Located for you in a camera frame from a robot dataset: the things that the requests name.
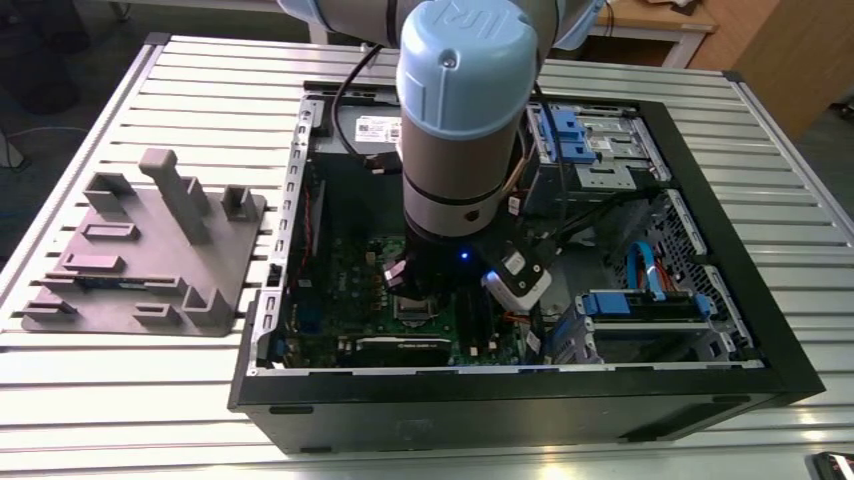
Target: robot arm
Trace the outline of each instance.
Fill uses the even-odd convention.
[[[576,48],[604,0],[279,0],[295,17],[400,48],[407,220],[467,237],[492,221],[516,126],[552,45]]]
[[[300,20],[377,45],[399,48],[405,20],[415,8],[431,0],[277,1],[285,13]],[[465,8],[465,1],[456,3]],[[604,6],[604,0],[512,0],[512,3],[532,19],[540,60],[552,45],[567,50],[578,48]]]
[[[416,298],[483,276],[508,310],[529,309],[550,277],[515,232],[496,226],[511,152],[548,51],[580,45],[604,0],[279,3],[329,30],[400,48],[408,228],[405,256],[385,270],[392,293]],[[455,262],[464,250],[479,257],[469,272]]]

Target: wooden desk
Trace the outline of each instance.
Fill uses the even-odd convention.
[[[674,12],[670,4],[650,4],[646,0],[611,0],[614,32],[610,36],[672,42],[662,67],[686,68],[706,35],[718,29],[714,18],[702,5],[690,17]],[[602,9],[591,35],[604,37],[607,8]]]

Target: motherboard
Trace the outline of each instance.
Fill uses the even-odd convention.
[[[291,368],[520,363],[523,319],[508,318],[483,291],[476,312],[455,293],[416,301],[385,292],[381,265],[403,248],[395,236],[332,240],[320,278],[300,279],[295,295],[279,347]],[[472,323],[488,331],[472,332]]]

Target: wire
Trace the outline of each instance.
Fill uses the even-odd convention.
[[[89,133],[89,131],[85,128],[77,128],[77,127],[36,127],[36,128],[29,128],[26,130],[22,130],[20,132],[10,133],[5,138],[14,138],[34,132],[44,132],[48,130],[64,130],[69,132]]]
[[[12,145],[9,143],[9,139],[10,138],[21,137],[24,135],[29,135],[30,133],[52,131],[52,130],[89,133],[89,131],[85,128],[77,128],[77,127],[34,127],[34,128],[29,128],[26,130],[21,130],[20,132],[14,132],[14,133],[10,133],[10,134],[6,135],[5,134],[5,129],[2,128],[2,125],[0,125],[0,136],[2,136],[2,138],[4,138],[4,148],[5,148],[5,157],[4,158],[6,159],[6,162],[9,163],[9,166],[2,166],[0,168],[10,170],[12,173],[21,173],[32,165],[32,162],[29,161],[29,159],[26,157],[24,157],[21,162],[16,166],[12,166]]]
[[[654,187],[634,192],[615,193],[602,203],[586,210],[582,214],[570,219],[563,227],[558,229],[556,235],[558,244],[560,245],[560,238],[568,241],[572,236],[590,228],[594,223],[608,213],[614,208],[619,207],[627,202],[650,199],[660,192],[660,188]]]
[[[543,115],[546,115],[546,122],[548,122],[548,129],[551,130],[551,138],[554,138],[555,144],[555,163],[558,164],[558,170],[560,173],[560,220],[558,222],[558,227],[552,232],[552,235],[556,233],[558,228],[566,222],[566,201],[568,196],[568,189],[566,186],[566,172],[563,168],[563,146],[560,145],[560,137],[558,133],[558,122],[555,122],[555,116],[551,113],[551,106],[548,105],[548,100],[546,100],[546,95],[543,94],[543,89],[539,86],[539,82],[533,82],[533,92],[536,93],[536,100],[543,109]]]
[[[604,6],[608,9],[608,19],[604,27],[604,36],[612,37],[614,36],[614,7],[611,6],[610,0],[604,0]]]
[[[512,188],[519,183],[519,179],[521,178],[521,174],[524,173],[524,169],[533,158],[533,154],[536,153],[536,149],[528,147],[524,141],[524,133],[521,133],[521,129],[519,129],[519,141],[521,142],[521,158],[519,159],[519,163],[516,163],[516,167],[512,169],[512,173],[507,178],[507,183],[501,187],[501,197],[505,197],[512,193]]]
[[[8,162],[8,166],[2,166],[4,170],[9,170],[12,173],[21,173],[24,170],[29,168],[32,162],[24,157],[21,162],[17,165],[12,165],[12,144],[9,144],[9,135],[5,134],[5,128],[0,124],[0,136],[2,137],[2,143],[5,148],[5,161]]]
[[[513,315],[511,312],[501,314],[501,320],[509,323],[531,323],[531,319],[523,315]]]
[[[360,154],[353,148],[352,144],[349,143],[349,140],[347,140],[347,135],[344,135],[344,130],[341,129],[341,122],[339,118],[340,103],[341,103],[341,98],[344,97],[344,93],[347,92],[347,89],[349,88],[352,81],[359,76],[359,73],[364,69],[365,65],[371,62],[373,57],[379,55],[379,52],[381,50],[383,50],[381,45],[375,45],[373,48],[371,48],[371,51],[364,55],[364,57],[361,57],[361,60],[359,61],[352,71],[349,72],[349,75],[344,79],[344,83],[341,83],[340,87],[337,88],[337,92],[335,92],[335,99],[332,100],[332,126],[335,129],[335,135],[337,135],[337,139],[340,140],[341,145],[344,146],[344,150],[347,150],[347,153],[349,154],[349,156],[353,159],[359,160],[364,168],[369,169],[375,174],[389,175],[393,173],[400,173],[403,171],[403,168],[400,166],[400,160],[396,158],[397,157],[396,151],[383,152],[373,155]]]

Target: floor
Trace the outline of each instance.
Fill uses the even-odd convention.
[[[152,31],[256,40],[307,41],[308,30],[285,15],[135,5],[120,24],[104,2],[77,2],[92,47],[66,58],[81,93],[78,105],[58,115],[26,114],[0,91],[0,125],[6,132],[32,127],[88,128]],[[40,131],[17,137],[14,147],[32,159],[20,173],[0,169],[0,267],[32,222],[82,141],[74,131]],[[854,213],[854,123],[827,112],[798,143],[800,151],[848,214]]]

